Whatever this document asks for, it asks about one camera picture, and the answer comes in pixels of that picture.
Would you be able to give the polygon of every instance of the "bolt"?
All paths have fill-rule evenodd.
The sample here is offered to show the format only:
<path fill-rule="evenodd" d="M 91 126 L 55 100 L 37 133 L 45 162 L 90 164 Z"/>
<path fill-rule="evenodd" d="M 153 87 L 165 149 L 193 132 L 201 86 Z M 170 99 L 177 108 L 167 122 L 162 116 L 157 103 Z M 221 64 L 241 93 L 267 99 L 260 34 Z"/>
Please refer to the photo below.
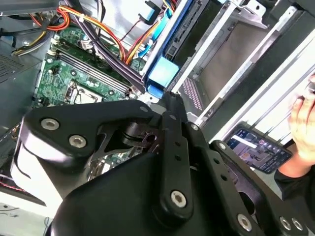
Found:
<path fill-rule="evenodd" d="M 291 230 L 291 225 L 283 216 L 280 217 L 280 222 L 287 230 Z"/>
<path fill-rule="evenodd" d="M 246 230 L 247 232 L 252 231 L 252 224 L 245 215 L 238 214 L 237 220 L 244 230 Z"/>
<path fill-rule="evenodd" d="M 301 225 L 300 222 L 298 222 L 297 219 L 292 218 L 292 222 L 293 222 L 293 224 L 295 225 L 295 227 L 297 227 L 298 230 L 303 231 L 303 226 Z"/>
<path fill-rule="evenodd" d="M 177 190 L 171 192 L 171 200 L 179 208 L 184 208 L 187 204 L 184 194 Z"/>
<path fill-rule="evenodd" d="M 191 127 L 192 127 L 194 130 L 196 130 L 196 131 L 199 129 L 198 126 L 195 125 L 195 124 L 192 124 Z"/>
<path fill-rule="evenodd" d="M 173 120 L 176 120 L 176 117 L 173 115 L 169 115 L 169 117 L 171 117 Z"/>
<path fill-rule="evenodd" d="M 145 107 L 140 107 L 140 110 L 142 110 L 144 112 L 148 112 L 148 109 L 146 109 Z"/>
<path fill-rule="evenodd" d="M 52 118 L 43 119 L 40 124 L 41 127 L 47 130 L 56 130 L 59 128 L 59 122 Z"/>
<path fill-rule="evenodd" d="M 76 148 L 84 148 L 87 145 L 86 139 L 80 135 L 72 135 L 69 138 L 69 143 L 71 146 L 74 146 Z"/>
<path fill-rule="evenodd" d="M 226 150 L 226 146 L 223 143 L 219 143 L 219 147 L 223 150 Z"/>

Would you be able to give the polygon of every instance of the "sleeve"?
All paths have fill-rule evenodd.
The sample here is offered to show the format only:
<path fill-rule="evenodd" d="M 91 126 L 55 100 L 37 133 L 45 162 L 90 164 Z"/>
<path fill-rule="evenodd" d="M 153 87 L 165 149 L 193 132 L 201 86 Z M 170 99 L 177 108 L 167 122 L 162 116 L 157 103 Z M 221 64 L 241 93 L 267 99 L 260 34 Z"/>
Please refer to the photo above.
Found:
<path fill-rule="evenodd" d="M 278 170 L 275 181 L 282 193 L 282 200 L 291 203 L 304 219 L 310 230 L 315 232 L 315 173 L 310 170 L 300 178 L 290 178 Z"/>

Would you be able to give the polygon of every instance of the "hand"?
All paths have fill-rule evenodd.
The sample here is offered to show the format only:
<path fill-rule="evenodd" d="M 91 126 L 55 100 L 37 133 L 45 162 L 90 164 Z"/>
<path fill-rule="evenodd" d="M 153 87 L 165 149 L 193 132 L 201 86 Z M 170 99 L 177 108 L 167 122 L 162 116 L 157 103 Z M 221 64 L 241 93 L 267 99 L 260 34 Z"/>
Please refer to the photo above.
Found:
<path fill-rule="evenodd" d="M 315 76 L 310 78 L 315 83 Z M 308 93 L 293 104 L 289 126 L 298 155 L 308 165 L 315 164 L 315 94 Z"/>

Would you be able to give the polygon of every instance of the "motherboard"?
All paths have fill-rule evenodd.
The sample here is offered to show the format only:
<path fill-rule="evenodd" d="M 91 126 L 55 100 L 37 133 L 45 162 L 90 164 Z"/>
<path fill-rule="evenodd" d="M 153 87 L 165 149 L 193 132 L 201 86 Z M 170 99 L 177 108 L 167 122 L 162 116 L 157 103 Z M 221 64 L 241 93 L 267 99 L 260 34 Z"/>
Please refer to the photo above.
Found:
<path fill-rule="evenodd" d="M 80 29 L 62 30 L 51 42 L 37 82 L 34 107 L 136 98 L 131 84 L 102 60 Z M 103 42 L 118 56 L 115 45 Z M 139 71 L 144 64 L 135 59 L 131 68 Z"/>

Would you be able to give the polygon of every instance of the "smartphone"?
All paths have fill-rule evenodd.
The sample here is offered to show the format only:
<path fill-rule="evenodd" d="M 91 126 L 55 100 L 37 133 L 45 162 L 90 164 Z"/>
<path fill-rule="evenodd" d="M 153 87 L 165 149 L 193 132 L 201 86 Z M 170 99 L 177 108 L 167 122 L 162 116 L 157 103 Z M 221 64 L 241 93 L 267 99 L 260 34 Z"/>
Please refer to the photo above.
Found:
<path fill-rule="evenodd" d="M 246 164 L 266 174 L 292 157 L 290 151 L 243 124 L 237 125 L 224 141 Z"/>

